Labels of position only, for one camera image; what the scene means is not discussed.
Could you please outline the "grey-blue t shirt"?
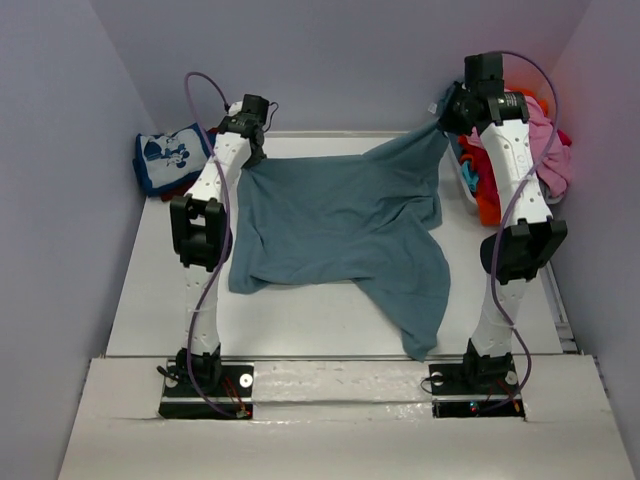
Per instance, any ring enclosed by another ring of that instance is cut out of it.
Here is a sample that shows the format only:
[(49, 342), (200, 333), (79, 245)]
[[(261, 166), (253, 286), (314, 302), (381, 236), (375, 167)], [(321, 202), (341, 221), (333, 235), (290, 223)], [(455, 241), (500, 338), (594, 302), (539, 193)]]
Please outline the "grey-blue t shirt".
[(399, 329), (404, 352), (424, 360), (451, 286), (432, 235), (447, 146), (426, 124), (361, 154), (269, 158), (245, 170), (229, 289), (350, 281)]

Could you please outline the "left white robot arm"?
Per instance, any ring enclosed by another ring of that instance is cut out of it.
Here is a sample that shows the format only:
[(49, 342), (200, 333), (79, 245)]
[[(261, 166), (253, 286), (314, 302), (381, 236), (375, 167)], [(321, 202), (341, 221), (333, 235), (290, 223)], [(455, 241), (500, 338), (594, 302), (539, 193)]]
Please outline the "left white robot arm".
[(172, 374), (201, 395), (221, 383), (217, 328), (219, 276), (232, 249), (230, 193), (242, 170), (266, 158), (271, 103), (246, 94), (217, 128), (215, 143), (195, 183), (170, 201), (172, 243), (185, 274), (185, 337)]

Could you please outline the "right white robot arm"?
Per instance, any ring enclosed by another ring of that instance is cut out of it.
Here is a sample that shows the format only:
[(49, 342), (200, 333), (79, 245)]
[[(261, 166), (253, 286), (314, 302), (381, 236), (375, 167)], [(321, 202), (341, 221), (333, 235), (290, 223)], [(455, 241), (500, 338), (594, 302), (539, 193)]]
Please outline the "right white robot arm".
[(442, 369), (443, 384), (483, 395), (517, 373), (512, 343), (522, 339), (516, 316), (532, 280), (567, 236), (553, 218), (537, 176), (543, 158), (531, 151), (525, 96), (504, 82), (504, 52), (470, 55), (464, 80), (454, 85), (438, 127), (455, 135), (478, 135), (488, 154), (500, 202), (500, 224), (480, 247), (487, 275), (478, 324), (463, 359)]

